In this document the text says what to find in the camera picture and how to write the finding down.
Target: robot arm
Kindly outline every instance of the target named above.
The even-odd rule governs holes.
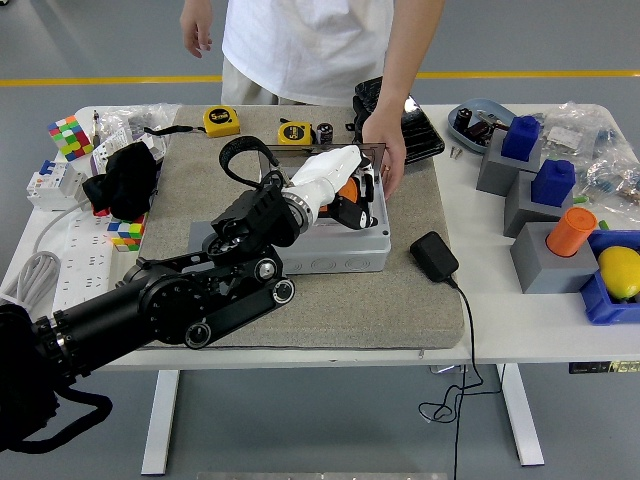
[[[228,174],[246,149],[268,153],[277,166],[262,142],[240,137],[220,155]],[[293,184],[278,170],[260,183],[230,174],[254,190],[211,223],[202,251],[139,259],[115,290],[35,323],[21,307],[0,307],[0,451],[48,452],[104,420],[111,402],[70,389],[78,375],[152,341],[203,348],[291,301],[295,286],[274,245],[293,244],[362,161],[355,146],[318,155]],[[25,441],[55,416],[56,394],[96,410],[49,440]]]

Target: blue block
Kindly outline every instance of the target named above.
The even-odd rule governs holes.
[[[576,184],[576,172],[567,160],[545,160],[531,182],[531,201],[561,207]]]
[[[523,162],[529,161],[529,154],[538,140],[540,130],[538,121],[529,115],[514,118],[502,143],[501,155]]]

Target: power cord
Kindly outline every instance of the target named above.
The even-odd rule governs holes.
[[[33,254],[27,259],[20,273],[0,292],[0,305],[14,303],[28,312],[56,285],[60,273],[60,259],[48,251],[38,251],[45,234],[62,218],[89,203],[89,200],[66,209],[40,232],[33,245]]]
[[[480,372],[478,371],[478,367],[476,365],[476,345],[475,345],[475,331],[473,328],[473,315],[471,314],[471,306],[469,305],[469,300],[467,299],[467,296],[460,289],[460,287],[455,282],[455,280],[451,276],[449,276],[446,279],[444,279],[444,282],[447,283],[451,288],[453,288],[460,294],[467,308],[467,314],[469,316],[469,330],[470,330],[470,336],[471,336],[471,367],[476,377],[478,378],[478,380],[471,385],[467,385],[466,374],[465,374],[466,372],[463,372],[462,386],[459,386],[456,384],[450,385],[441,403],[422,402],[418,405],[418,412],[425,420],[427,420],[427,422],[435,422],[435,423],[442,423],[442,424],[456,422],[456,436],[455,436],[455,442],[454,442],[454,463],[453,463],[453,479],[456,480],[458,475],[458,442],[460,439],[460,417],[462,412],[462,401],[464,400],[465,396],[470,397],[475,395],[495,395],[495,394],[502,393],[502,384],[504,380],[505,367],[504,366],[502,367],[502,373],[500,375],[500,388],[498,390],[467,393],[467,390],[480,387],[484,384],[484,379],[482,378],[482,375],[480,375]],[[449,395],[454,390],[458,390],[459,393],[457,393],[453,399],[453,407],[450,407],[448,405]],[[427,415],[423,411],[423,407],[427,405],[432,407],[438,407],[438,408],[435,410],[435,412],[432,415]]]

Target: blue tray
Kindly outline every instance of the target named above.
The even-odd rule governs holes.
[[[472,116],[471,121],[469,122],[469,126],[475,125],[480,121],[480,118],[476,114],[478,110],[482,110],[487,115],[495,115],[498,120],[500,120],[505,125],[511,125],[511,122],[516,116],[515,113],[507,110],[499,103],[496,103],[493,100],[487,100],[486,98],[473,98],[471,100],[467,100],[462,105],[459,105],[451,110],[449,116],[447,117],[449,132],[451,132],[451,135],[456,137],[461,143],[466,145],[474,152],[478,153],[484,153],[487,147],[485,147],[484,145],[478,145],[473,140],[469,140],[467,137],[462,135],[462,133],[453,128],[453,123],[456,120],[456,115],[458,114],[458,110],[460,110],[461,108],[468,108],[469,110],[471,110]]]
[[[640,248],[639,230],[595,230],[589,235],[589,245],[596,258],[613,245]],[[594,325],[640,322],[640,303],[618,303],[611,299],[597,271],[580,289],[587,318]]]

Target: electrical outlet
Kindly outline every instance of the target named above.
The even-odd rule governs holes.
[[[113,244],[107,234],[111,216],[94,217],[82,212],[71,220],[65,251],[60,257],[60,276],[53,311],[65,310],[109,290]]]

